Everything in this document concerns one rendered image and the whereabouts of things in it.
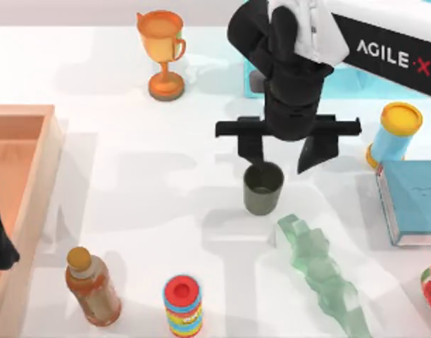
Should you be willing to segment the dark grey-green cup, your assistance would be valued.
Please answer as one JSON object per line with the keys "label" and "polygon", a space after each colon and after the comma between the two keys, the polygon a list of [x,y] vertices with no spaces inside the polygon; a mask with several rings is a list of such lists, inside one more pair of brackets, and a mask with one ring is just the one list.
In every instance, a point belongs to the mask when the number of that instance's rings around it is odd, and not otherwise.
{"label": "dark grey-green cup", "polygon": [[244,206],[253,215],[271,213],[280,197],[284,183],[281,168],[271,162],[250,165],[243,176]]}

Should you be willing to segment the light blue rack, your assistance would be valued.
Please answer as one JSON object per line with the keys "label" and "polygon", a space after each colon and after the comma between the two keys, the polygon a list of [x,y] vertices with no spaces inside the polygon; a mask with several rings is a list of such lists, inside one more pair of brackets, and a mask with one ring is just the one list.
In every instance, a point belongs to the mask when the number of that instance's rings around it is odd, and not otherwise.
{"label": "light blue rack", "polygon": [[[325,78],[322,99],[361,99],[367,97],[360,70],[341,64],[333,74]],[[248,61],[244,60],[244,97],[263,98],[263,76]]]}

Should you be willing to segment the light blue can yellow lid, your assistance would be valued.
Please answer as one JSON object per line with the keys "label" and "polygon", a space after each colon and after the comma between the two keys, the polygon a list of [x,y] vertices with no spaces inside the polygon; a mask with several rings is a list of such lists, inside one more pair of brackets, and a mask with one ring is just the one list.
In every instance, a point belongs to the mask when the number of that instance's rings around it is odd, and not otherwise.
{"label": "light blue can yellow lid", "polygon": [[395,101],[380,116],[380,127],[366,151],[369,166],[377,169],[383,161],[404,159],[408,145],[423,124],[421,112],[413,105]]}

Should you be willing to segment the blue book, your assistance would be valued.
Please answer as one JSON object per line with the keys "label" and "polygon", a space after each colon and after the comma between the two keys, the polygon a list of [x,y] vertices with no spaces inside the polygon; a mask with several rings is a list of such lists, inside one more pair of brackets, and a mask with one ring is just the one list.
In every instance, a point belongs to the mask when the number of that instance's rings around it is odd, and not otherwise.
{"label": "blue book", "polygon": [[376,181],[395,246],[431,246],[431,160],[384,161]]}

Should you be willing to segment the translucent green bottle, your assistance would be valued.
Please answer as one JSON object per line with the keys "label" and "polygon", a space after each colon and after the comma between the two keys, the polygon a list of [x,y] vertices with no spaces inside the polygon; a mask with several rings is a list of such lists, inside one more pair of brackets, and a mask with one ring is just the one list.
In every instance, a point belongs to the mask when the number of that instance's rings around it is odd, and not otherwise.
{"label": "translucent green bottle", "polygon": [[330,256],[330,242],[320,228],[311,228],[294,214],[278,220],[275,246],[282,256],[306,280],[317,294],[325,315],[334,318],[348,338],[373,338],[358,290],[345,280],[336,261]]}

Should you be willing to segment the orange trophy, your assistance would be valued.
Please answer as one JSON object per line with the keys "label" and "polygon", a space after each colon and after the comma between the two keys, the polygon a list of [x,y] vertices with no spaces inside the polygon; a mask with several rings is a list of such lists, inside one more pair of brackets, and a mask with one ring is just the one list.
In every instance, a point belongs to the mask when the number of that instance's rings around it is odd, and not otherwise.
{"label": "orange trophy", "polygon": [[161,67],[161,71],[149,79],[149,94],[158,101],[180,98],[185,82],[181,75],[169,71],[168,64],[180,60],[186,52],[187,43],[181,38],[183,20],[167,10],[138,13],[137,29],[147,55]]}

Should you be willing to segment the red-lidded striped can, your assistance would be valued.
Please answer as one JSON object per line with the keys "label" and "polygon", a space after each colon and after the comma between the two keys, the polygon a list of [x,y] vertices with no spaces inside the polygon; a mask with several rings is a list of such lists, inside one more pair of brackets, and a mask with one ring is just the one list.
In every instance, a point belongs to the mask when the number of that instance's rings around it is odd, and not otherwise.
{"label": "red-lidded striped can", "polygon": [[202,323],[201,288],[191,276],[176,275],[163,288],[163,301],[170,331],[178,338],[192,338]]}

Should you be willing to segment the brown bottle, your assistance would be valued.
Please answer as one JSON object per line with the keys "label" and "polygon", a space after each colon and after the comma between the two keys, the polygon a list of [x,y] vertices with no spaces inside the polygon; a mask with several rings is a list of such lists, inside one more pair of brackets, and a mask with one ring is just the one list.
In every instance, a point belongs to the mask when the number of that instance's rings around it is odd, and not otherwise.
{"label": "brown bottle", "polygon": [[82,246],[72,248],[67,255],[65,280],[91,324],[106,327],[119,318],[121,300],[101,258]]}

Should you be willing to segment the shallow salmon-coloured box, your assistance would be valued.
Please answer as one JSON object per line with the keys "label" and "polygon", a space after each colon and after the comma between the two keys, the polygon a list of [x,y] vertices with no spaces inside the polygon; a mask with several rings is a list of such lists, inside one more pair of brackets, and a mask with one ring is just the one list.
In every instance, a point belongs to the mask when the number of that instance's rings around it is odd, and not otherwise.
{"label": "shallow salmon-coloured box", "polygon": [[0,271],[0,338],[19,338],[63,146],[52,105],[0,105],[0,215],[20,260]]}

